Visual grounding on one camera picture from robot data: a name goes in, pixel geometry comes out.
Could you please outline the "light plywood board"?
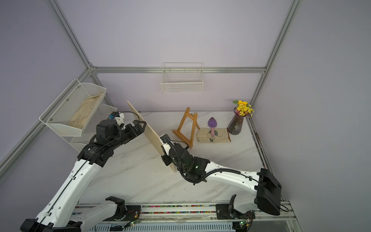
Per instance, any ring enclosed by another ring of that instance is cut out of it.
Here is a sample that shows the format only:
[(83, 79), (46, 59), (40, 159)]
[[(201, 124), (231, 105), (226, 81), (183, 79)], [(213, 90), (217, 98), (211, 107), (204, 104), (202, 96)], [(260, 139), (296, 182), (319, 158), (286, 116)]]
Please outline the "light plywood board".
[(150, 142), (150, 144), (152, 145), (152, 147), (156, 150), (157, 152), (157, 156), (156, 156), (156, 160), (159, 160), (160, 161), (160, 165), (158, 166), (161, 166), (161, 167), (165, 167), (166, 169), (169, 169), (171, 170), (172, 173), (176, 173), (177, 170), (175, 168), (175, 165), (174, 164), (170, 164), (169, 166), (166, 166), (163, 161), (161, 160), (161, 156), (164, 155), (163, 153), (163, 150), (162, 150), (162, 143), (160, 141), (160, 137), (159, 135), (156, 133), (156, 131), (152, 128), (152, 126), (149, 124), (149, 122), (147, 120), (144, 119), (143, 116), (141, 116), (141, 114), (139, 113), (138, 110), (135, 109), (135, 107), (129, 102), (127, 101), (127, 104), (130, 108), (130, 110), (135, 113), (137, 116), (136, 118), (139, 120), (139, 121), (144, 121), (146, 123), (146, 128), (145, 128), (145, 132), (144, 132), (144, 135), (145, 137), (147, 138), (147, 140)]

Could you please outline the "small wooden easel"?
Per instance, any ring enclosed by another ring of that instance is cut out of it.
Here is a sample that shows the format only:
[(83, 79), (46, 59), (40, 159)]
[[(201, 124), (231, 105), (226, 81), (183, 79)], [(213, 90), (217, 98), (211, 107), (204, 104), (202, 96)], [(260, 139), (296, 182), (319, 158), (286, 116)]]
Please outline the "small wooden easel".
[(173, 129), (173, 133), (189, 148), (193, 148), (196, 131), (199, 129), (198, 113), (191, 113), (190, 107), (187, 107), (178, 127)]

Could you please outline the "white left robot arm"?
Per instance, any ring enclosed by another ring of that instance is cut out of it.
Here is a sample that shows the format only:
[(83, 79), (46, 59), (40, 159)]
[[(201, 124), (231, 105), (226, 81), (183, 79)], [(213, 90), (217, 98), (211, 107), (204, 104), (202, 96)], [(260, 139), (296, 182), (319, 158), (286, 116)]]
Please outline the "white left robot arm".
[(103, 203), (81, 216), (73, 210), (93, 177), (114, 154), (114, 150), (145, 132), (146, 122), (134, 120), (125, 125), (109, 117), (96, 126), (96, 134), (81, 150), (69, 176), (36, 218), (26, 219), (22, 232), (85, 232), (101, 221), (123, 220), (127, 215), (125, 200), (110, 196)]

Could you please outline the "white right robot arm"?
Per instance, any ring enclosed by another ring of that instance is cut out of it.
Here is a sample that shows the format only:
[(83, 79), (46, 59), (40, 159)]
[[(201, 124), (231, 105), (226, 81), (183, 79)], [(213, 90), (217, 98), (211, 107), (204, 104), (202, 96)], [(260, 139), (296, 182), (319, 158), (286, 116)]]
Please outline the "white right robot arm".
[(174, 164), (185, 181), (193, 185), (215, 181), (243, 190), (242, 195), (231, 196), (230, 213), (237, 216), (259, 209), (272, 216), (281, 214), (282, 185), (268, 169), (262, 168), (258, 172), (235, 170), (192, 156), (188, 148), (174, 143), (167, 134), (159, 140), (163, 162), (167, 166)]

